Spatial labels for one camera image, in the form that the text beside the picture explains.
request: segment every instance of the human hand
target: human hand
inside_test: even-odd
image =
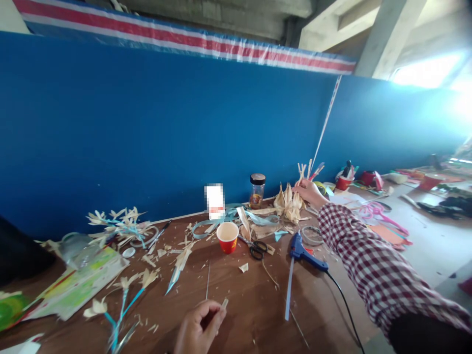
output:
[[[218,302],[200,302],[185,315],[174,353],[207,354],[225,316],[226,310]]]
[[[305,201],[318,210],[326,203],[329,203],[329,200],[321,195],[318,187],[306,178],[296,184],[293,190],[298,192]]]

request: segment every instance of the jar lid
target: jar lid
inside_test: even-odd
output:
[[[263,174],[252,174],[251,183],[255,185],[263,185],[266,183],[266,177]]]

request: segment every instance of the blue glue gun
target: blue glue gun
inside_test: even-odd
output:
[[[300,230],[298,230],[298,232],[294,234],[294,237],[292,238],[291,248],[292,249],[290,250],[290,257],[296,259],[297,261],[299,259],[306,260],[309,264],[311,264],[313,267],[322,272],[328,271],[328,263],[317,260],[315,257],[313,257],[307,252],[305,247],[303,247],[303,245],[301,244]]]

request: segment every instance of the red checkered sleeve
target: red checkered sleeve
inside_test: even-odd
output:
[[[324,205],[318,222],[325,242],[341,257],[370,319],[387,339],[392,321],[407,313],[470,332],[469,313],[432,290],[402,255],[347,207]]]

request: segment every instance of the blue partition board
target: blue partition board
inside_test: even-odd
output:
[[[343,76],[320,146],[321,181],[349,159],[362,171],[430,165],[453,154],[472,132],[468,101],[456,92]]]
[[[37,239],[136,206],[206,209],[204,185],[246,202],[314,155],[336,76],[0,32],[0,214]]]

